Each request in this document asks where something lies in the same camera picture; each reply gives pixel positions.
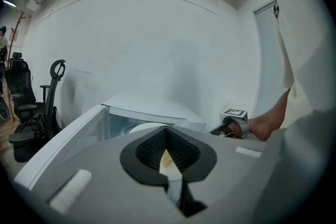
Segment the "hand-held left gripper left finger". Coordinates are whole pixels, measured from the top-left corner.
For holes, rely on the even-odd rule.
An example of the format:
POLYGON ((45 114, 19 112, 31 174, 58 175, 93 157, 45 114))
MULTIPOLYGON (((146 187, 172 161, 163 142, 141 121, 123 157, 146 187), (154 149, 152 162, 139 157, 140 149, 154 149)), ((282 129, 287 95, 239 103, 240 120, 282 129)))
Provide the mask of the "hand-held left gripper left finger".
POLYGON ((181 176, 169 157, 165 135, 142 143, 147 130, 95 143, 48 167, 34 194, 71 219, 183 219, 177 205, 181 176))

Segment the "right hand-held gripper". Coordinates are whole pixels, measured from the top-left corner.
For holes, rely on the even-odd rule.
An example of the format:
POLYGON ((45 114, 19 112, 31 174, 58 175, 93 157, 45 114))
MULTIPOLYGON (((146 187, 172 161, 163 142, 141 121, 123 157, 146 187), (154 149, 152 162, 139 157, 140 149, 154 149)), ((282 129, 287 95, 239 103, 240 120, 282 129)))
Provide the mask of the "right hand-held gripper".
POLYGON ((240 128, 241 138, 243 140, 263 141, 261 137, 251 132, 247 111, 228 109, 220 113, 220 119, 222 124, 211 130, 211 135, 236 138, 236 134, 228 130, 228 126, 231 123, 235 123, 240 128))

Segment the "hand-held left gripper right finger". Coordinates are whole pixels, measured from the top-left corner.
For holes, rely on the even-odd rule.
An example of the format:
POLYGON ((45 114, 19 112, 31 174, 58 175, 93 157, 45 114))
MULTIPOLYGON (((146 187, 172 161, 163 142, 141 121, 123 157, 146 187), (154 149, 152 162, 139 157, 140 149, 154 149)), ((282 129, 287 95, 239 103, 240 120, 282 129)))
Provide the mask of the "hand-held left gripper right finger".
POLYGON ((165 148, 175 165, 170 190, 180 189, 179 210, 190 217, 222 198, 264 151, 261 141, 165 129, 165 148))

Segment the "person's right hand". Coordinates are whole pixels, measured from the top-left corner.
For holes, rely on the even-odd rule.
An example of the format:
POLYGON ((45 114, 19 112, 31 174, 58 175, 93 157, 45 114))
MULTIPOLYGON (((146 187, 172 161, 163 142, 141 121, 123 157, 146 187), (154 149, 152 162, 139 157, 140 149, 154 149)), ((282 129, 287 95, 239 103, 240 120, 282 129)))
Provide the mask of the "person's right hand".
MULTIPOLYGON (((271 124, 260 117, 248 119, 248 123, 251 132, 261 137, 263 141, 269 139, 271 133, 275 130, 271 124)), ((231 123, 228 126, 228 130, 233 131, 237 139, 242 139, 240 128, 235 123, 231 123)))

